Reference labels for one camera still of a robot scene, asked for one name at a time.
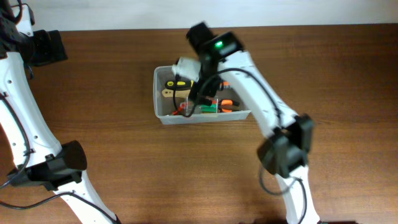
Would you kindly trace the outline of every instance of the green led indicator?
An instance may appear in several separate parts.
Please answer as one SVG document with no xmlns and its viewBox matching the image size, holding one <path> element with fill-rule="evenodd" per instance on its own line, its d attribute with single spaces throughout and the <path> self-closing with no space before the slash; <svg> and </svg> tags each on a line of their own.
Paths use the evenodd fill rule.
<svg viewBox="0 0 398 224">
<path fill-rule="evenodd" d="M 222 42 L 222 41 L 217 42 L 217 43 L 215 44 L 215 47 L 216 47 L 216 48 L 222 48 L 222 47 L 223 47 L 223 42 Z"/>
</svg>

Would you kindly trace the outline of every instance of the white background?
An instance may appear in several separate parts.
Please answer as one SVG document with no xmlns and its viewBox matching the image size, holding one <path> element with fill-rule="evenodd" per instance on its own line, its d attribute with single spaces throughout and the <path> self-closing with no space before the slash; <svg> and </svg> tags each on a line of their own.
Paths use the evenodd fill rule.
<svg viewBox="0 0 398 224">
<path fill-rule="evenodd" d="M 398 22 L 398 0 L 23 0 L 35 29 L 100 30 Z"/>
</svg>

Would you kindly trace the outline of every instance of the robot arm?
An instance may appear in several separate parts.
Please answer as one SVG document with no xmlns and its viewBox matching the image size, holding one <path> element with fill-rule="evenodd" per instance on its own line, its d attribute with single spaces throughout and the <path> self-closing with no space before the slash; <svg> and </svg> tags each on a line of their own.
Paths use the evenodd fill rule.
<svg viewBox="0 0 398 224">
<path fill-rule="evenodd" d="M 318 223 L 320 218 L 313 206 L 308 184 L 307 153 L 312 120 L 308 116 L 297 116 L 277 96 L 256 68 L 249 52 L 243 49 L 232 33 L 216 37 L 201 23 L 192 27 L 187 37 L 200 61 L 180 58 L 172 70 L 175 75 L 195 80 L 190 98 L 197 100 L 198 97 L 214 96 L 216 89 L 212 89 L 212 86 L 217 87 L 220 83 L 220 79 L 214 77 L 216 73 L 222 80 L 229 82 L 252 111 L 267 139 L 258 150 L 258 155 L 264 168 L 276 176 L 280 188 L 285 192 L 283 197 L 288 223 L 299 223 L 303 215 L 301 224 Z M 214 80 L 214 85 L 211 81 L 206 82 L 209 79 Z M 293 184 L 295 179 L 301 179 L 303 189 L 298 183 Z"/>
<path fill-rule="evenodd" d="M 18 7 L 13 10 L 17 10 L 15 14 L 19 13 Z M 15 187 L 44 185 L 47 190 L 53 190 L 57 195 L 63 194 L 61 198 L 82 223 L 120 223 L 90 183 L 86 172 L 86 157 L 80 144 L 77 141 L 64 145 L 59 143 L 46 125 L 29 89 L 25 65 L 44 65 L 66 59 L 65 52 L 62 52 L 59 33 L 47 33 L 43 30 L 32 32 L 31 15 L 28 5 L 24 4 L 20 21 L 14 27 L 3 29 L 0 35 L 4 43 L 0 49 L 0 124 L 11 146 L 16 167 L 21 168 L 21 164 L 26 160 L 27 143 L 32 149 L 24 170 L 20 172 L 15 169 L 9 174 L 10 184 Z M 2 23 L 9 18 L 4 13 L 0 16 Z M 47 39 L 51 40 L 47 43 L 41 42 L 35 39 L 35 34 L 44 37 L 49 35 Z M 48 47 L 45 50 L 47 54 L 42 55 L 40 47 L 44 45 Z M 76 197 L 64 195 L 65 192 Z"/>
</svg>

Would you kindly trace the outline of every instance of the plastic bin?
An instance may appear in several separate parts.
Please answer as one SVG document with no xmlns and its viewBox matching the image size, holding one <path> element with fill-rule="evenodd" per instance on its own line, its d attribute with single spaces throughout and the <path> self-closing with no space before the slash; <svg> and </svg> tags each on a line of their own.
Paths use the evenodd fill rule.
<svg viewBox="0 0 398 224">
<path fill-rule="evenodd" d="M 173 98 L 165 98 L 162 96 L 162 90 L 165 88 L 165 82 L 174 80 L 171 66 L 157 67 L 154 74 L 154 104 L 156 117 L 160 119 L 163 124 L 190 124 L 190 123 L 203 123 L 203 122 L 217 122 L 217 121 L 234 121 L 246 119 L 250 111 L 242 102 L 240 97 L 233 90 L 218 91 L 217 96 L 219 99 L 229 99 L 240 102 L 239 109 L 241 111 L 234 111 L 230 113 L 205 113 L 193 114 L 190 118 L 170 114 L 175 111 L 173 105 Z M 176 98 L 177 105 L 183 102 L 183 98 Z"/>
</svg>

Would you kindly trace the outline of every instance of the wooden table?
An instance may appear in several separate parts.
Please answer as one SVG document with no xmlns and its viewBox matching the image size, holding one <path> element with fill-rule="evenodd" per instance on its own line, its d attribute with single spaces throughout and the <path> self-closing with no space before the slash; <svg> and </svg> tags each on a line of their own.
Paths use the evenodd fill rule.
<svg viewBox="0 0 398 224">
<path fill-rule="evenodd" d="M 222 33 L 231 29 L 215 29 Z M 232 29 L 274 90 L 317 122 L 310 186 L 324 220 L 398 220 L 398 25 Z M 165 126 L 155 117 L 153 72 L 195 57 L 187 30 L 62 32 L 69 60 L 34 68 L 36 102 L 60 142 L 78 140 L 88 174 L 123 223 L 252 223 L 285 217 L 264 193 L 253 117 Z M 1 180 L 12 169 L 4 134 Z M 273 176 L 266 182 L 273 188 Z M 0 191 L 28 205 L 43 187 Z M 1 223 L 78 223 L 60 199 Z"/>
</svg>

